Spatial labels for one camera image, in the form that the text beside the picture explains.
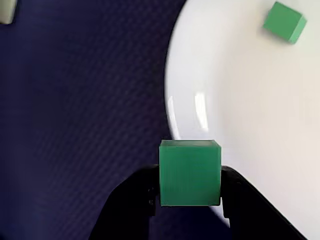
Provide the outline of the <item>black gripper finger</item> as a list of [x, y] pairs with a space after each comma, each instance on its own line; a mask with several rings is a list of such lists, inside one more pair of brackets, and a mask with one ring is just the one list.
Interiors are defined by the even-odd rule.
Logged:
[[90, 240], [147, 240], [150, 218], [160, 194], [159, 166], [143, 167], [108, 196], [89, 235]]
[[233, 240], [304, 240], [305, 237], [239, 172], [221, 167], [223, 216]]

